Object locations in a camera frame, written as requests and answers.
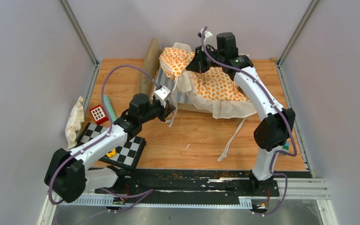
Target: red toy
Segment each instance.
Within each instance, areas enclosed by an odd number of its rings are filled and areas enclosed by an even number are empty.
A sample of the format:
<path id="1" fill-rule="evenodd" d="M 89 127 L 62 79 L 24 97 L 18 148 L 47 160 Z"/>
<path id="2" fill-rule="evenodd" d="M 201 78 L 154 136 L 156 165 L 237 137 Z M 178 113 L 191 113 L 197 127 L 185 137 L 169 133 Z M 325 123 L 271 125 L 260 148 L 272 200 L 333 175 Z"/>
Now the red toy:
<path id="1" fill-rule="evenodd" d="M 93 119 L 94 119 L 94 121 L 96 122 L 97 125 L 100 125 L 100 124 L 108 121 L 108 117 L 104 113 L 103 108 L 101 107 L 101 105 L 93 107 L 89 111 L 92 114 L 92 117 L 93 117 Z"/>

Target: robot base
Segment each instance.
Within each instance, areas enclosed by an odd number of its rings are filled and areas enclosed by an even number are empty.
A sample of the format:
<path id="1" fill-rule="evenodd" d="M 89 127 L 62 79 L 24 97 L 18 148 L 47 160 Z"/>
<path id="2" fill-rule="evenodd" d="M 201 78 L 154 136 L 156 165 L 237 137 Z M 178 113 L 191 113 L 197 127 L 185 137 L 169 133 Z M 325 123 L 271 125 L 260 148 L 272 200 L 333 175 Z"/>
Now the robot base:
<path id="1" fill-rule="evenodd" d="M 267 190 L 270 191 L 270 193 L 274 193 L 278 190 L 277 182 L 274 180 L 274 176 L 271 176 L 270 178 L 266 180 L 258 180 L 250 171 L 249 173 L 249 190 L 253 195 L 266 195 Z"/>

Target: blue and white stripes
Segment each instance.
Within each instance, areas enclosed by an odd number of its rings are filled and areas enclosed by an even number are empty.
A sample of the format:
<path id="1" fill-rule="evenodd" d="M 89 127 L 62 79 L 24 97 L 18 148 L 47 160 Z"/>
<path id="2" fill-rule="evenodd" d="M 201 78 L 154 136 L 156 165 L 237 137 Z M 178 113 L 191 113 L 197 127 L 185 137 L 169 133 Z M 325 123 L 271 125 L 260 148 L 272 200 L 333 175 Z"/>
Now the blue and white stripes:
<path id="1" fill-rule="evenodd" d="M 164 85 L 166 86 L 169 90 L 173 91 L 173 87 L 174 87 L 174 81 L 169 79 L 165 74 L 164 71 L 162 70 L 162 68 L 159 68 L 158 71 L 158 78 L 157 78 L 157 82 L 160 85 Z M 177 94 L 177 103 L 182 103 L 182 104 L 192 104 L 189 99 L 188 96 L 185 93 L 180 93 L 178 92 Z"/>

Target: black motor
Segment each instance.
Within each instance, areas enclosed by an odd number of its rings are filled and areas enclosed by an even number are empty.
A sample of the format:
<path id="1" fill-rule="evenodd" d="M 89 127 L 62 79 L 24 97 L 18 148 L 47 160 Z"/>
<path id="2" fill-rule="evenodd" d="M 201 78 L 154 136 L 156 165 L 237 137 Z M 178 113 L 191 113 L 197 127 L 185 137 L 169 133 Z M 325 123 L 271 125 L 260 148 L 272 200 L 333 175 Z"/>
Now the black motor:
<path id="1" fill-rule="evenodd" d="M 238 55 L 238 48 L 233 33 L 218 34 L 216 35 L 216 41 L 217 49 L 214 49 L 211 45 L 206 46 L 206 50 L 212 58 L 218 62 L 239 69 L 253 67 L 253 63 L 248 56 Z M 202 46 L 196 47 L 195 56 L 187 66 L 187 70 L 202 74 L 207 72 L 211 67 L 221 67 L 210 60 L 202 50 Z M 235 70 L 223 67 L 223 72 L 228 74 L 231 80 L 234 80 Z"/>

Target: white string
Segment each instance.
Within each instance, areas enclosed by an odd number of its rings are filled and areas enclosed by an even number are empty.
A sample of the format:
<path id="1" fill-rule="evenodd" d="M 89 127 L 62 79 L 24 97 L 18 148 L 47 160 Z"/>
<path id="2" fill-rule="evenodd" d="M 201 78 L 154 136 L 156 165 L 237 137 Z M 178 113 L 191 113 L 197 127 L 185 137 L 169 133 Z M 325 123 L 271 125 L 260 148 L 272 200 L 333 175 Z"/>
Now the white string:
<path id="1" fill-rule="evenodd" d="M 172 127 L 174 118 L 176 117 L 176 114 L 177 114 L 177 94 L 179 93 L 177 90 L 177 82 L 178 81 L 179 81 L 179 79 L 176 77 L 176 79 L 174 80 L 174 87 L 172 90 L 172 102 L 175 107 L 175 110 L 174 110 L 172 118 L 170 120 L 165 121 L 165 123 L 169 123 L 170 128 Z"/>
<path id="2" fill-rule="evenodd" d="M 243 122 L 245 122 L 246 118 L 243 118 L 243 120 L 241 121 L 241 123 L 238 125 L 237 130 L 235 131 L 234 135 L 230 138 L 230 140 L 228 140 L 227 145 L 225 146 L 223 153 L 221 153 L 221 156 L 217 159 L 218 161 L 223 160 L 223 158 L 227 158 L 227 153 L 228 150 L 230 148 L 230 144 L 231 142 L 234 140 L 235 136 L 237 135 L 238 131 L 241 129 Z"/>

